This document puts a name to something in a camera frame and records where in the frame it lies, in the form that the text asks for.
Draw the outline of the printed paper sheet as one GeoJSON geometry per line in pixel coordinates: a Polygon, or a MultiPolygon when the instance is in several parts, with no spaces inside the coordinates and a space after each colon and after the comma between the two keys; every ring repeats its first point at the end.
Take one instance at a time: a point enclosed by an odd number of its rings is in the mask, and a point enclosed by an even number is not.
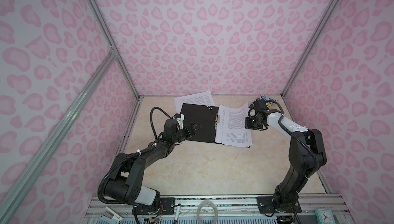
{"type": "Polygon", "coordinates": [[[216,106],[211,91],[205,91],[197,94],[176,97],[174,101],[175,101],[175,110],[177,113],[180,113],[183,104],[216,106]]]}

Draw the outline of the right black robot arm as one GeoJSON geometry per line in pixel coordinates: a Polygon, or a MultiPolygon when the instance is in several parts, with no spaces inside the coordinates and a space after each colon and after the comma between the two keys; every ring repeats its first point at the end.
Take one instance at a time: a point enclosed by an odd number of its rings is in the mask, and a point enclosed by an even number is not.
{"type": "Polygon", "coordinates": [[[269,109],[267,101],[255,100],[245,117],[245,128],[265,131],[275,128],[290,138],[289,170],[284,180],[276,186],[273,208],[278,212],[292,209],[308,180],[327,163],[323,135],[318,129],[309,129],[288,119],[276,101],[278,109],[269,109]]]}

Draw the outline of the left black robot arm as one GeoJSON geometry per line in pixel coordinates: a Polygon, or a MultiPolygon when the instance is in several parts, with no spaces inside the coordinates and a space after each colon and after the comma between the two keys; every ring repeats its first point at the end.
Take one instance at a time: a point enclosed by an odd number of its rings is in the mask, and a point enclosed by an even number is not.
{"type": "Polygon", "coordinates": [[[176,144],[195,136],[201,128],[202,125],[195,122],[180,125],[176,119],[166,120],[163,132],[147,148],[116,156],[98,186],[98,199],[108,205],[146,205],[157,208],[160,192],[143,186],[145,169],[167,157],[176,144]]]}

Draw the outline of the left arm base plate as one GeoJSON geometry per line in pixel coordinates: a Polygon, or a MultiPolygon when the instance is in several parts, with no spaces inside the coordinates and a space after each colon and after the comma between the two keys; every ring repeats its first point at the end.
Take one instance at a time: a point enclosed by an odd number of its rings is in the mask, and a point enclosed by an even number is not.
{"type": "Polygon", "coordinates": [[[159,197],[151,205],[138,204],[133,208],[132,214],[136,215],[173,215],[176,208],[175,198],[159,197]]]}

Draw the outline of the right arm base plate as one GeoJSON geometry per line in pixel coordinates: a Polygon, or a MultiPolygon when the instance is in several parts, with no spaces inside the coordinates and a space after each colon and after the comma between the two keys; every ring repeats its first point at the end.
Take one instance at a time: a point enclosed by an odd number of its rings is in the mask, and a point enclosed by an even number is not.
{"type": "Polygon", "coordinates": [[[294,212],[299,214],[302,212],[301,205],[298,201],[291,207],[276,207],[273,196],[258,196],[256,200],[259,213],[265,214],[268,217],[272,217],[276,214],[290,214],[294,212]]]}

